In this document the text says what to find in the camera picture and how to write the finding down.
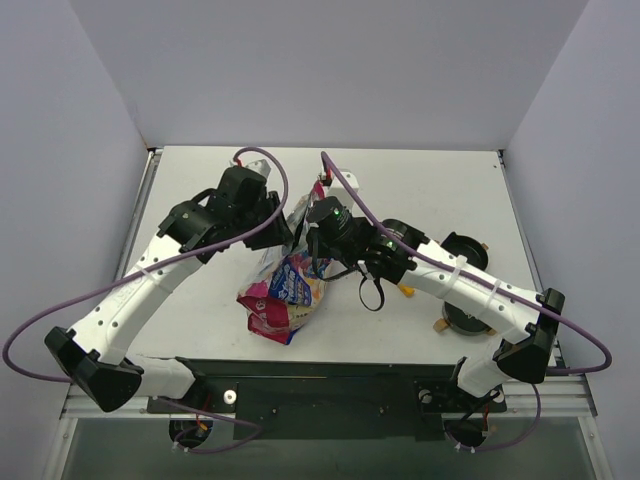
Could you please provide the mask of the pink pet food bag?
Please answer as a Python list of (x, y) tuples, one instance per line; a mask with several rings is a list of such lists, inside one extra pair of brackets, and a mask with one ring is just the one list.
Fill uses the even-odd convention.
[(324, 188), (315, 182), (286, 218), (293, 244), (264, 251), (238, 291), (236, 301), (246, 310), (249, 332), (287, 345), (320, 305), (326, 284), (317, 276), (328, 275), (332, 267), (327, 259), (312, 261), (306, 215), (311, 204), (324, 197)]

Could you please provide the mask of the yellow plastic scoop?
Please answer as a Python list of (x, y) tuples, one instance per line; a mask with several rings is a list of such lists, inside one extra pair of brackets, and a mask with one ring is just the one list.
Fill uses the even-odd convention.
[(412, 298), (415, 295), (415, 290), (411, 287), (407, 287), (405, 285), (398, 285), (397, 288), (407, 298)]

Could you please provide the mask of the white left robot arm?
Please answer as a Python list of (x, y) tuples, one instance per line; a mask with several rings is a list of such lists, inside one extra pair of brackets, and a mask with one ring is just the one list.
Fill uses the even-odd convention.
[(267, 188), (264, 160), (233, 163), (215, 188), (175, 205), (127, 273), (84, 318), (53, 328), (44, 343), (62, 371), (104, 412), (136, 396), (169, 397), (181, 410), (200, 408), (204, 384), (177, 359), (127, 353), (147, 321), (214, 255), (211, 246), (239, 237), (251, 250), (286, 245), (292, 233)]

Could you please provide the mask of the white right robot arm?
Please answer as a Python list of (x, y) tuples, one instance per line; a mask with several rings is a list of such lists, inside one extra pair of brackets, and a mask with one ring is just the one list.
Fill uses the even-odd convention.
[(468, 409), (515, 379), (540, 384), (547, 375), (564, 297), (505, 283), (454, 255), (418, 229), (395, 219), (375, 226), (355, 217), (336, 197), (308, 210), (313, 259), (330, 258), (366, 280), (386, 280), (430, 294), (489, 326), (500, 341), (458, 361), (447, 383), (449, 402)]

